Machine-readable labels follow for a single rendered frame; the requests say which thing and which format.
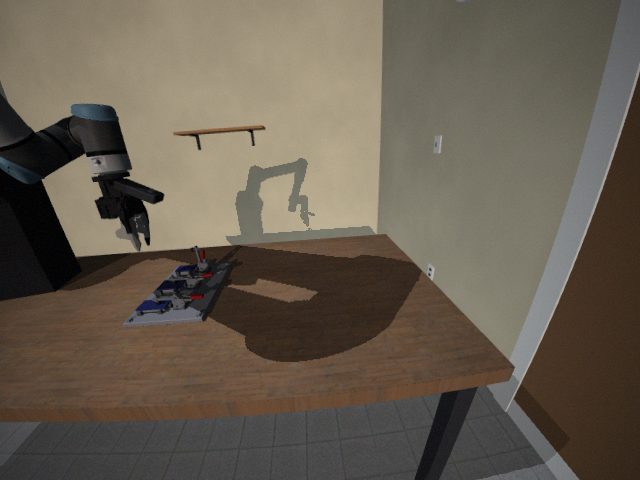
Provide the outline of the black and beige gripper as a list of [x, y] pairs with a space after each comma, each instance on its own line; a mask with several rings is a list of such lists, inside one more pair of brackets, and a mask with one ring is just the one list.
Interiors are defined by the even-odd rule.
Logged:
[[94, 201], [101, 219], [120, 218], [121, 228], [116, 231], [116, 236], [130, 240], [134, 248], [140, 252], [141, 242], [138, 233], [144, 234], [147, 246], [150, 245], [149, 217], [146, 207], [141, 199], [113, 188], [115, 180], [129, 176], [129, 172], [123, 172], [91, 177], [93, 182], [99, 183], [103, 194], [103, 197], [99, 197], [98, 200]]

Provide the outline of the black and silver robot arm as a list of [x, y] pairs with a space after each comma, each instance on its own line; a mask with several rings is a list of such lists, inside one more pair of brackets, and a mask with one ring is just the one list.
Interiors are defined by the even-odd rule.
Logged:
[[[0, 168], [34, 184], [86, 153], [93, 174], [132, 170], [113, 107], [73, 104], [71, 114], [35, 133], [0, 94]], [[164, 199], [164, 193], [127, 178], [115, 180], [113, 188], [151, 204]]]

